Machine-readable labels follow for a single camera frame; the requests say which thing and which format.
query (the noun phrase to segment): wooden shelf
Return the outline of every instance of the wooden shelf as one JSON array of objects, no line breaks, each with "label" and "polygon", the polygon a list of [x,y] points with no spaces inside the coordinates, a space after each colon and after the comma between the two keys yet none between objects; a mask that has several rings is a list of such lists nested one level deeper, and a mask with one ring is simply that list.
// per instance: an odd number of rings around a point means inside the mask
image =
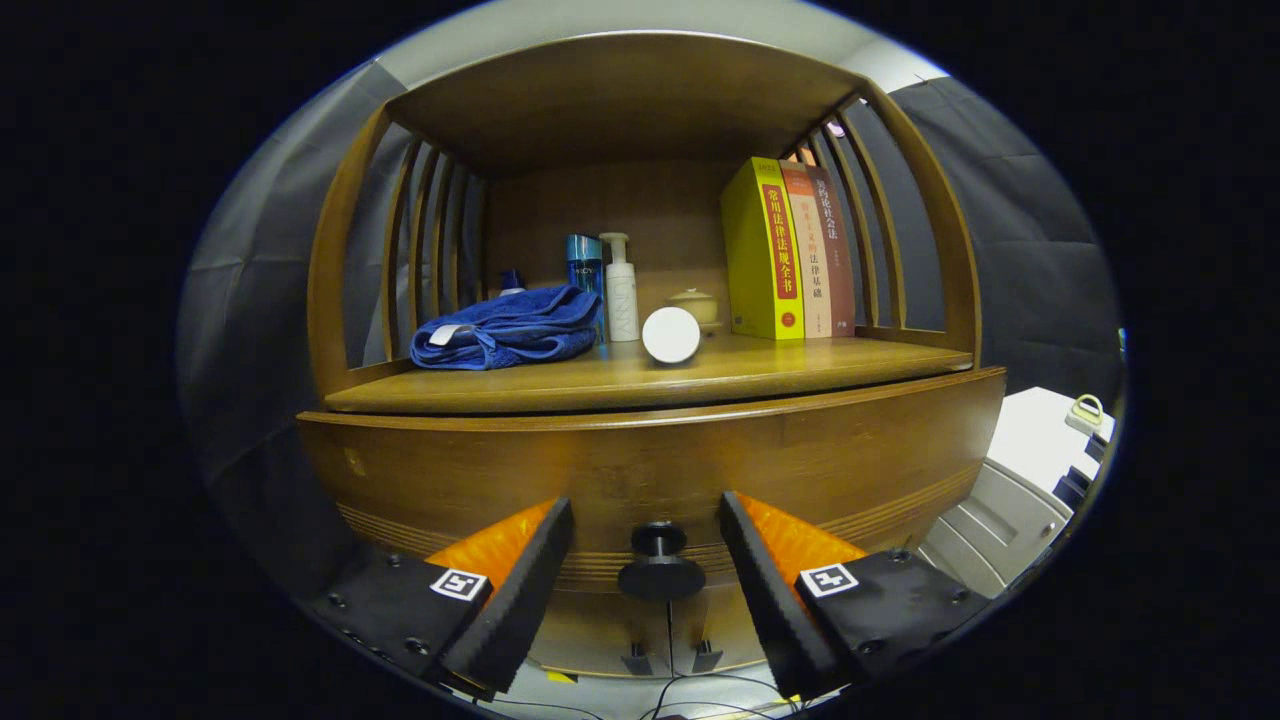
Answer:
[{"label": "wooden shelf", "polygon": [[325,397],[342,413],[479,414],[669,407],[823,392],[973,366],[973,355],[870,338],[703,340],[686,365],[660,366],[640,342],[609,343],[563,363],[502,370],[422,370]]},{"label": "wooden shelf", "polygon": [[777,158],[865,82],[739,38],[611,32],[452,70],[387,111],[497,179],[575,164]]}]

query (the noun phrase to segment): white round object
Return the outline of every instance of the white round object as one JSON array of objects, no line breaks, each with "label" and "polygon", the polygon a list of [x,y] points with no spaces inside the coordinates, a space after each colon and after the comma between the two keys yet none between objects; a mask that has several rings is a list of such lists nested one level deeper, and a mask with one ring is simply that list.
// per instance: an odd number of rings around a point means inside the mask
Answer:
[{"label": "white round object", "polygon": [[684,363],[698,352],[703,340],[698,319],[684,307],[659,307],[644,322],[640,340],[659,363]]}]

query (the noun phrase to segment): white pump bottle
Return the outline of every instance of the white pump bottle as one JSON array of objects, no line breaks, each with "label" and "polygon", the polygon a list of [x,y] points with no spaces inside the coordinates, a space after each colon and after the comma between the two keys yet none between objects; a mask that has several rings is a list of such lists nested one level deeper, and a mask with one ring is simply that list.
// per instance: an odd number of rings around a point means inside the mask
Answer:
[{"label": "white pump bottle", "polygon": [[627,263],[627,234],[602,232],[613,261],[604,266],[605,309],[609,314],[609,342],[640,340],[640,313],[636,307],[636,266]]}]

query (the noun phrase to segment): white wall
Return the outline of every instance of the white wall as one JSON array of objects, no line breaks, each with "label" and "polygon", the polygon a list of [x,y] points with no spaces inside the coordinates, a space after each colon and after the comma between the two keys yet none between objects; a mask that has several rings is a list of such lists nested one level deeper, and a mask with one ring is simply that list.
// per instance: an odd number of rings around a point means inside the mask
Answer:
[{"label": "white wall", "polygon": [[[415,87],[500,53],[576,35],[625,29],[727,35],[831,64],[845,64],[859,49],[881,38],[841,15],[796,0],[494,0],[404,38],[379,55],[378,63],[407,87]],[[895,61],[919,65],[905,51],[881,53],[876,60],[876,72],[884,73],[888,81],[901,74],[893,68]],[[873,79],[884,86],[879,77]]]},{"label": "white wall", "polygon": [[877,35],[836,64],[872,78],[884,92],[893,92],[925,79],[947,77],[947,72],[942,68],[883,35]]}]

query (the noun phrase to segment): folded towel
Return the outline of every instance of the folded towel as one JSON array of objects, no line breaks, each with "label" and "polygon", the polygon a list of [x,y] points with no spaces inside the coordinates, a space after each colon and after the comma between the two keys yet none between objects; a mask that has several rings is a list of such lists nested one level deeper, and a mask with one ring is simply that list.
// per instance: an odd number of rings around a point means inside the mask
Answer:
[{"label": "folded towel", "polygon": [[[571,284],[506,295],[424,324],[413,333],[410,357],[422,368],[452,370],[568,360],[595,345],[599,309],[599,295]],[[447,325],[457,328],[449,334]],[[431,343],[436,331],[444,345]]]}]

